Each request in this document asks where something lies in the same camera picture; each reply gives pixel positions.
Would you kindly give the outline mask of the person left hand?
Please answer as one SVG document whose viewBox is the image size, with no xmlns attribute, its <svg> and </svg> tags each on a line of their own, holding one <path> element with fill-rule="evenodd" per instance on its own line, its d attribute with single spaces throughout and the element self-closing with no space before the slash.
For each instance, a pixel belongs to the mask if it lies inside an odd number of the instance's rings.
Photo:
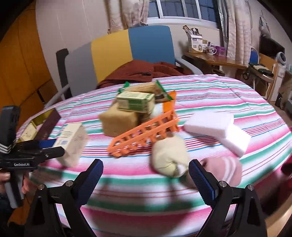
<svg viewBox="0 0 292 237">
<path fill-rule="evenodd" d="M 1 183 L 0 193 L 1 194 L 5 194 L 6 193 L 4 184 L 6 182 L 8 182 L 9 180 L 10 180 L 10 173 L 9 172 L 1 172 L 1 175 L 0 175 L 0 183 Z M 23 175 L 23 185 L 22 185 L 21 191 L 22 191 L 23 194 L 35 191 L 35 185 L 34 185 L 34 183 L 32 183 L 30 181 L 28 172 L 26 172 Z"/>
</svg>

